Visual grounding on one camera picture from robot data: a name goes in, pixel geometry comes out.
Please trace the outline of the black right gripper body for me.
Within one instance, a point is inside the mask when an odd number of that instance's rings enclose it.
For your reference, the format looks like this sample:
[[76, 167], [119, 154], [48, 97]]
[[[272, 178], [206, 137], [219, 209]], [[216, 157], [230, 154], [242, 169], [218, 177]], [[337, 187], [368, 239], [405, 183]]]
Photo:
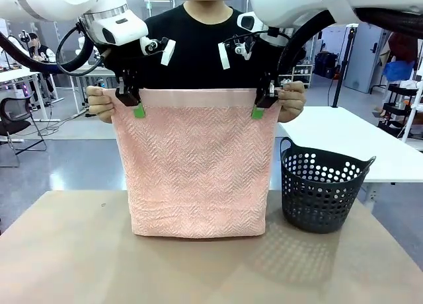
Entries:
[[272, 77], [278, 72], [281, 51], [265, 51], [262, 54], [262, 78]]

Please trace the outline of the pink towel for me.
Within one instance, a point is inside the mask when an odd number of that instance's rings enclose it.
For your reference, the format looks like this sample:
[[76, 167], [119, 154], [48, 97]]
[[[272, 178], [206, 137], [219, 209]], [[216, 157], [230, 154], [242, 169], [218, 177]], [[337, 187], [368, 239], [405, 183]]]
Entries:
[[252, 119], [252, 89], [142, 90], [145, 118], [105, 90], [136, 235], [213, 239], [265, 231], [280, 105]]

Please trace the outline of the dark perforated laundry basket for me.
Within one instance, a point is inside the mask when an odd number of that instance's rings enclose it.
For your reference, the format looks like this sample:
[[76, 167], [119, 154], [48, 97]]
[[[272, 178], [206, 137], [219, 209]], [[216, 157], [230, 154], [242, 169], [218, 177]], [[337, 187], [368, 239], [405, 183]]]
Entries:
[[285, 219], [309, 233], [327, 234], [344, 224], [375, 162], [280, 141], [282, 211]]

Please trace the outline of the person's left hand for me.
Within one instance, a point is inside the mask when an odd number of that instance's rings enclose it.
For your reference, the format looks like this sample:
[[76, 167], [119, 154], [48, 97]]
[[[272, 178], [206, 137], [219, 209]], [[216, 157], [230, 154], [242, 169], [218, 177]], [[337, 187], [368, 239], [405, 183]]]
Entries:
[[305, 86], [301, 81], [284, 84], [277, 89], [279, 103], [282, 105], [278, 116], [280, 123], [288, 123], [296, 119], [305, 106]]

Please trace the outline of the person's right hand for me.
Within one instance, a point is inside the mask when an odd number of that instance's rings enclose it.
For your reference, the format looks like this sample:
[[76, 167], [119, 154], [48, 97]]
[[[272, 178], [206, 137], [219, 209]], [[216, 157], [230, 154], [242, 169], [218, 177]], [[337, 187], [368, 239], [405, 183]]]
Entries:
[[98, 118], [107, 124], [112, 123], [112, 115], [114, 114], [114, 105], [109, 96], [105, 93], [105, 89], [97, 86], [88, 86], [86, 93], [88, 96], [89, 112], [98, 116]]

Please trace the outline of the white shoe rack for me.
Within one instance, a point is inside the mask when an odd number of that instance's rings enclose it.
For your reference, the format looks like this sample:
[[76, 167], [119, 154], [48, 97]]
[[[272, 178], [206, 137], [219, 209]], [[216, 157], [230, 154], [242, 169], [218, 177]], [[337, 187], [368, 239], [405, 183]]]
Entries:
[[297, 64], [292, 68], [291, 80], [301, 81], [305, 88], [308, 89], [311, 86], [313, 69], [314, 65], [312, 63]]

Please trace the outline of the black bag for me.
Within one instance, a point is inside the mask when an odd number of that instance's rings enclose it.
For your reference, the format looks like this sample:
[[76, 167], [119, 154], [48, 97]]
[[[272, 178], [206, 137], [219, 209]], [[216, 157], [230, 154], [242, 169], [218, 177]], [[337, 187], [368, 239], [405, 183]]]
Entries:
[[336, 71], [338, 57], [338, 54], [331, 52], [319, 52], [315, 56], [313, 73], [327, 79], [332, 79]]

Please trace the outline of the long white table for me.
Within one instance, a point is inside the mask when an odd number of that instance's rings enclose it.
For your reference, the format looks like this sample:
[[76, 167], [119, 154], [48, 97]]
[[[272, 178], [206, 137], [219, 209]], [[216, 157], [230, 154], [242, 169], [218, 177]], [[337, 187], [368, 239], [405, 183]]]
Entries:
[[364, 181], [371, 202], [382, 183], [423, 183], [423, 153], [342, 107], [306, 106], [296, 119], [277, 124], [275, 136], [362, 161], [375, 157]]

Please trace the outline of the black tripod pole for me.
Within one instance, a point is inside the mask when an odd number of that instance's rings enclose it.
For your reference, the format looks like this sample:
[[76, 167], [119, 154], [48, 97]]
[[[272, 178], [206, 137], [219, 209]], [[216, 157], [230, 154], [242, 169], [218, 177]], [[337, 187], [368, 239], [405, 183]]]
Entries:
[[340, 92], [341, 92], [341, 88], [342, 88], [342, 83], [343, 83], [346, 68], [347, 68], [347, 65], [348, 65], [348, 59], [349, 59], [352, 43], [353, 43], [354, 38], [356, 36], [356, 30], [358, 28], [358, 24], [348, 24], [348, 27], [349, 27], [349, 29], [348, 29], [348, 41], [346, 43], [344, 58], [343, 58], [342, 63], [341, 63], [338, 83], [337, 83], [337, 86], [336, 86], [336, 91], [335, 91], [333, 102], [332, 102], [333, 108], [338, 107], [338, 100], [339, 100], [339, 96], [340, 96]]

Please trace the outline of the seated person in varsity jacket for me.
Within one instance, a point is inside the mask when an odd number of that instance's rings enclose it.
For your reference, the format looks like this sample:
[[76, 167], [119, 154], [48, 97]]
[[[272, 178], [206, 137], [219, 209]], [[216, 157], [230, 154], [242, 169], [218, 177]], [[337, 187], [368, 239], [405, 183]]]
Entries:
[[[30, 56], [39, 62], [56, 63], [56, 53], [49, 47], [41, 44], [37, 34], [31, 32], [28, 35], [30, 37], [30, 41], [28, 43]], [[43, 73], [42, 75], [50, 92], [50, 97], [55, 99], [53, 95], [54, 88], [51, 84], [50, 76], [47, 73]]]

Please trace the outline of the grey door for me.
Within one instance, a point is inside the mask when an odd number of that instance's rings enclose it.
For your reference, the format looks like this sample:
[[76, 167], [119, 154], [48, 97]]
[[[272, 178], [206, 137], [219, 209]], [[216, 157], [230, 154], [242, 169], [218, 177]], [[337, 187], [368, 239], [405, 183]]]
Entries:
[[373, 73], [380, 62], [380, 51], [389, 34], [378, 26], [359, 23], [343, 80], [345, 87], [365, 94], [369, 92]]

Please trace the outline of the black mesh office chair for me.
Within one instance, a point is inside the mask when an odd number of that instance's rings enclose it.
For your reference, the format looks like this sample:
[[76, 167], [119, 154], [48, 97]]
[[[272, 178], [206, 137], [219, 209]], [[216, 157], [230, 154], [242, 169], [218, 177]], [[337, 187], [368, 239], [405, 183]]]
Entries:
[[[16, 148], [12, 141], [12, 135], [22, 132], [31, 125], [36, 128], [36, 133], [40, 139], [25, 148]], [[43, 152], [47, 150], [46, 142], [32, 115], [29, 97], [7, 97], [0, 101], [0, 137], [6, 138], [5, 141], [0, 141], [0, 145], [7, 144], [16, 159], [14, 165], [0, 165], [0, 168], [19, 168], [19, 155], [25, 151]]]

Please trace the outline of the black utility cart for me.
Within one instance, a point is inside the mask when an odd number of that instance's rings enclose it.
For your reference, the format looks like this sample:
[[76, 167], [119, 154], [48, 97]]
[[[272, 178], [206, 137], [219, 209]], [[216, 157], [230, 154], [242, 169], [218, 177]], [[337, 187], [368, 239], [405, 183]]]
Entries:
[[411, 102], [417, 89], [401, 88], [398, 83], [387, 86], [387, 101], [383, 103], [377, 127], [394, 137], [404, 135], [406, 122], [411, 113]]

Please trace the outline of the blue bag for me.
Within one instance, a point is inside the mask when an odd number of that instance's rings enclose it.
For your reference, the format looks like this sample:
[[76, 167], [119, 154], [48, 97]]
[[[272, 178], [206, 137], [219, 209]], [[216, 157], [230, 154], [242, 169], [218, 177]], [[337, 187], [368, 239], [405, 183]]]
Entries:
[[409, 80], [414, 69], [414, 62], [392, 61], [386, 64], [383, 75], [388, 82]]

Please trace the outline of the dark red jacket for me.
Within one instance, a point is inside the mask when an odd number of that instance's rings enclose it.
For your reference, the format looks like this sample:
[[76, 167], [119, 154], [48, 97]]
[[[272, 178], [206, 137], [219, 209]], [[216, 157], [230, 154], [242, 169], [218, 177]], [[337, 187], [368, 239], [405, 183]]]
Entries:
[[398, 32], [388, 39], [391, 54], [397, 61], [416, 62], [418, 57], [418, 39]]

